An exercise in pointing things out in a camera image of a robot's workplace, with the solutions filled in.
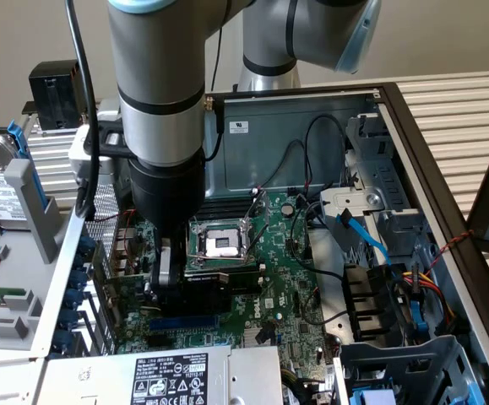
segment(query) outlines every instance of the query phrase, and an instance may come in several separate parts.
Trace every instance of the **black cable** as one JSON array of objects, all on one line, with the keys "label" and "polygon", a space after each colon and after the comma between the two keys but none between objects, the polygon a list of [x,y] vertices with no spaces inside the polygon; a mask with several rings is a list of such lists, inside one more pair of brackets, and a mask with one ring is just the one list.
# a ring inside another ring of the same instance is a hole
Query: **black cable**
[{"label": "black cable", "polygon": [[87,185],[84,183],[79,186],[75,213],[79,217],[84,217],[91,213],[94,207],[95,192],[98,187],[98,175],[100,174],[100,131],[98,128],[98,116],[95,108],[94,88],[90,77],[89,64],[84,53],[83,39],[79,31],[77,14],[73,0],[66,0],[66,12],[68,13],[69,29],[72,33],[73,46],[79,61],[79,71],[83,82],[84,97],[86,99],[86,109],[89,114],[90,136],[92,140],[92,150],[90,157],[90,173]]},{"label": "black cable", "polygon": [[221,50],[221,36],[223,35],[223,27],[220,27],[220,33],[218,34],[218,51],[216,52],[216,62],[214,65],[214,72],[212,73],[212,84],[210,85],[210,92],[214,91],[214,84],[216,83],[216,74],[218,74],[218,64],[220,63],[220,50]]},{"label": "black cable", "polygon": [[390,305],[393,307],[396,320],[404,331],[403,334],[409,338],[413,335],[413,326],[407,321],[407,319],[405,319],[405,316],[402,313],[401,308],[399,307],[398,300],[396,299],[396,297],[394,297],[394,289],[396,287],[396,284],[402,283],[402,281],[403,280],[401,278],[396,278],[395,280],[387,284],[388,299],[390,300]]},{"label": "black cable", "polygon": [[306,211],[304,212],[304,219],[306,221],[308,221],[308,214],[310,212],[313,213],[313,217],[317,218],[319,220],[319,222],[321,223],[321,225],[325,228],[327,228],[327,225],[325,224],[325,221],[323,221],[323,218],[321,218],[318,213],[315,211],[315,209],[317,207],[321,207],[322,205],[327,205],[329,204],[328,201],[325,201],[325,202],[321,202],[321,201],[316,201],[316,202],[312,202],[310,205],[308,205],[308,208],[306,208]]},{"label": "black cable", "polygon": [[291,255],[295,258],[296,262],[300,264],[302,267],[306,268],[306,270],[316,274],[323,274],[325,276],[335,277],[339,281],[343,281],[344,279],[339,274],[332,273],[332,272],[325,272],[324,270],[319,270],[318,268],[310,266],[298,258],[297,254],[295,253],[295,243],[293,239],[293,234],[295,233],[296,220],[298,219],[301,212],[302,212],[302,208],[298,210],[298,212],[295,215],[295,218],[293,219],[293,223],[291,224],[291,232],[289,233],[289,239],[291,241]]},{"label": "black cable", "polygon": [[223,138],[224,133],[223,132],[218,132],[218,139],[216,139],[216,145],[214,146],[214,150],[212,151],[212,154],[208,157],[205,158],[205,162],[210,162],[213,158],[216,157],[218,154],[218,150],[220,150],[220,145],[221,145],[221,139]]},{"label": "black cable", "polygon": [[308,298],[306,298],[306,301],[304,302],[304,305],[302,306],[302,319],[306,321],[306,323],[309,323],[310,325],[314,325],[315,327],[320,327],[322,325],[326,325],[329,322],[332,322],[336,318],[340,318],[341,316],[347,314],[347,310],[343,310],[341,312],[338,312],[336,315],[331,316],[329,319],[325,319],[324,321],[313,321],[308,317],[306,314],[306,308],[308,307],[308,304],[310,303],[310,300],[313,298],[314,293],[311,293]]},{"label": "black cable", "polygon": [[282,385],[286,386],[289,391],[291,391],[291,393],[300,405],[312,404],[312,397],[310,396],[310,394],[308,394],[302,381],[296,378],[296,375],[295,380],[292,381],[290,378],[285,376],[284,373],[281,373],[281,383]]},{"label": "black cable", "polygon": [[[312,131],[313,124],[315,124],[321,118],[326,118],[326,119],[330,120],[331,122],[333,122],[335,124],[335,126],[338,128],[338,131],[340,131],[340,141],[341,141],[340,142],[341,143],[340,150],[342,153],[340,163],[343,166],[343,164],[344,164],[344,153],[345,153],[345,145],[344,145],[345,132],[344,132],[344,129],[342,128],[342,126],[340,124],[340,121],[338,121],[338,119],[336,117],[334,117],[332,114],[319,114],[318,116],[313,118],[313,120],[310,122],[310,124],[308,125],[308,129],[306,130],[306,136],[304,137],[304,155],[308,159],[308,137],[310,135],[310,131]],[[340,170],[340,179],[341,179],[341,174],[342,174],[343,169],[344,168],[342,167],[342,169]],[[304,177],[307,179],[307,185],[309,186],[312,183],[313,175],[310,174],[310,177],[308,178],[308,171],[307,171],[306,165],[304,165]]]},{"label": "black cable", "polygon": [[[302,148],[302,150],[304,150],[304,143],[302,143],[302,141],[300,139],[293,139],[291,142],[289,142],[289,144],[285,147],[285,151],[284,151],[284,154],[282,155],[282,157],[280,159],[280,162],[278,163],[278,165],[276,166],[276,168],[274,169],[274,171],[271,173],[271,175],[269,176],[269,178],[261,184],[261,186],[260,186],[261,188],[263,188],[267,184],[269,184],[270,181],[272,179],[274,179],[274,177],[278,174],[278,172],[280,171],[281,167],[284,165],[285,160],[287,159],[287,156],[289,156],[289,152],[291,151],[291,148],[293,146],[295,146],[295,145],[300,146]],[[308,167],[310,169],[310,173],[312,173],[312,166],[310,166],[310,161],[307,159],[307,156],[306,155],[304,155],[304,159],[307,162],[307,165],[308,165]]]},{"label": "black cable", "polygon": [[332,187],[334,184],[334,180],[329,181],[327,184],[325,184],[321,189],[317,192],[314,192],[310,197],[308,197],[308,201],[312,201],[314,198],[319,197],[321,192],[324,192],[325,190],[329,189]]}]

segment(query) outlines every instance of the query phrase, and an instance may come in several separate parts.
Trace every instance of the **wall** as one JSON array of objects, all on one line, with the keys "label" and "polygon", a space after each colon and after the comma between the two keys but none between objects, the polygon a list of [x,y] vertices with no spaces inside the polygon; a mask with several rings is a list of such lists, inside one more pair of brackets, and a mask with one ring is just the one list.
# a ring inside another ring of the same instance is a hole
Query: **wall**
[{"label": "wall", "polygon": [[[96,97],[116,83],[106,0],[76,0]],[[217,35],[207,42],[207,87]],[[242,19],[225,28],[216,89],[238,81]],[[0,124],[31,100],[28,74],[40,61],[74,58],[63,0],[0,0]],[[355,76],[299,63],[304,84],[489,69],[489,0],[383,0],[368,57]]]}]

